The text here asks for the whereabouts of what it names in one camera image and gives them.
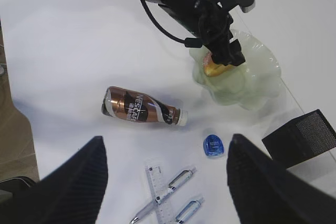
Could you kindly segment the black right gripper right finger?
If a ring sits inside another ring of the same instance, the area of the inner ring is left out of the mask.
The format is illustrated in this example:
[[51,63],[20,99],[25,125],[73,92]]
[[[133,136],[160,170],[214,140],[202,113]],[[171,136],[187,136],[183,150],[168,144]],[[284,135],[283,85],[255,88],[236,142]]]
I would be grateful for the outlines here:
[[229,144],[226,171],[240,223],[335,223],[335,198],[287,171],[241,134]]

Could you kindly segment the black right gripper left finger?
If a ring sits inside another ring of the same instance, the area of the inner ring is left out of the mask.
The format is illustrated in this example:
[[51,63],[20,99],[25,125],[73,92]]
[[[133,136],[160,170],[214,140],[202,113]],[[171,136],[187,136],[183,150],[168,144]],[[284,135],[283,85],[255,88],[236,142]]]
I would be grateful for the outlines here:
[[108,183],[106,148],[93,137],[30,189],[1,204],[1,223],[96,223]]

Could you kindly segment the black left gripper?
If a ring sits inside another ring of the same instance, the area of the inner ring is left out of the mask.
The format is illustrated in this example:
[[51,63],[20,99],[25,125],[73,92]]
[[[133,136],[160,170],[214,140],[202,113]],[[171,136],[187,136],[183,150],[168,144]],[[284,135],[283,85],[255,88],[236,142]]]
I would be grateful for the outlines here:
[[233,38],[229,12],[212,0],[161,0],[159,6],[174,20],[200,39],[218,65],[239,66],[245,62],[241,45]]

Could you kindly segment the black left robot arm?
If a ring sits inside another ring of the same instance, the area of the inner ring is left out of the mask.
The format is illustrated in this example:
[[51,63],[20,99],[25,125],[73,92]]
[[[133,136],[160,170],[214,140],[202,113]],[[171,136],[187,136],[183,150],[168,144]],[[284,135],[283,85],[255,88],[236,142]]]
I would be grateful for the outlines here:
[[[140,0],[155,27],[186,48],[206,47],[217,65],[239,66],[245,62],[238,39],[233,38],[230,10],[243,6],[244,0]],[[147,5],[156,3],[174,20],[187,29],[192,38],[180,39],[165,30],[154,18]]]

